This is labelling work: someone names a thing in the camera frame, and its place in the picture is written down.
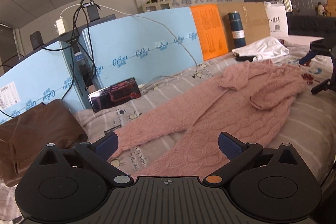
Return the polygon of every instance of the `brown folded garment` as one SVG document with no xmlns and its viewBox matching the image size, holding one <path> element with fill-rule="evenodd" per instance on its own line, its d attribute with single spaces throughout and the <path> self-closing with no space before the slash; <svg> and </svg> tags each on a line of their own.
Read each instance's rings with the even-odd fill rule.
<svg viewBox="0 0 336 224">
<path fill-rule="evenodd" d="M 41 103 L 0 125 L 0 178 L 7 186 L 19 183 L 47 143 L 63 149 L 86 140 L 85 131 L 61 100 Z"/>
</svg>

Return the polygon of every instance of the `bottle label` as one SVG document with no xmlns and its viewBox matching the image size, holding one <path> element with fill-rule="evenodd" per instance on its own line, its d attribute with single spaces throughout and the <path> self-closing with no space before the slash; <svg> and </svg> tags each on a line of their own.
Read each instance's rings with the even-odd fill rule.
<svg viewBox="0 0 336 224">
<path fill-rule="evenodd" d="M 233 39 L 238 39 L 238 38 L 244 38 L 245 37 L 245 34 L 244 34 L 243 30 L 234 31 L 234 32 L 232 32 L 232 35 L 233 35 Z"/>
</svg>

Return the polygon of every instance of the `bedsheet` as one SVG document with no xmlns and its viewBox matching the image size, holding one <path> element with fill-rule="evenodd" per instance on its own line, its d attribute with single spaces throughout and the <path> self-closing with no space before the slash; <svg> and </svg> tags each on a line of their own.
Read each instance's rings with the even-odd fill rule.
<svg viewBox="0 0 336 224">
<path fill-rule="evenodd" d="M 309 46 L 287 42 L 285 46 L 290 50 L 289 55 L 272 59 L 275 64 L 287 62 L 298 65 L 299 59 L 309 50 Z M 197 73 L 194 68 L 190 68 L 175 77 L 145 87 L 139 99 L 95 114 L 92 110 L 80 111 L 75 117 L 88 134 L 89 141 L 95 142 L 110 129 L 117 130 L 208 78 L 223 73 L 228 66 L 236 63 L 231 53 L 226 54 L 199 65 Z M 302 77 L 307 81 L 306 91 L 297 97 L 288 120 L 267 147 L 277 148 L 283 142 L 292 143 L 317 180 L 322 182 L 336 153 L 336 93 L 328 90 L 311 95 L 310 90 L 314 85 L 330 78 L 332 63 L 328 57 L 317 56 L 300 68 Z M 137 172 L 171 149 L 183 135 L 184 132 L 179 132 L 152 140 L 125 151 L 109 162 L 127 174 Z M 6 187 L 0 181 L 0 220 L 9 221 L 20 215 L 14 201 L 14 191 L 15 187 Z"/>
</svg>

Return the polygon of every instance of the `black couch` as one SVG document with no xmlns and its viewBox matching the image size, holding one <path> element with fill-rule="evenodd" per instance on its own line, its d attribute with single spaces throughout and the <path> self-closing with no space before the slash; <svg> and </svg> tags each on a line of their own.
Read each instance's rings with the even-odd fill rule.
<svg viewBox="0 0 336 224">
<path fill-rule="evenodd" d="M 287 14 L 287 23 L 290 35 L 336 39 L 336 17 Z"/>
</svg>

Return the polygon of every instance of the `ribbed black plate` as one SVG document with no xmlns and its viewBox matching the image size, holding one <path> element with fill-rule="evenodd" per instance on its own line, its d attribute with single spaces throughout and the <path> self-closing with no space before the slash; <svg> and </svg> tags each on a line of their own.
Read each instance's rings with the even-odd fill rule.
<svg viewBox="0 0 336 224">
<path fill-rule="evenodd" d="M 242 214 L 223 190 L 203 186 L 196 177 L 140 177 L 130 187 L 113 190 L 98 211 L 72 223 L 265 224 Z M 311 219 L 296 223 L 315 224 Z"/>
</svg>

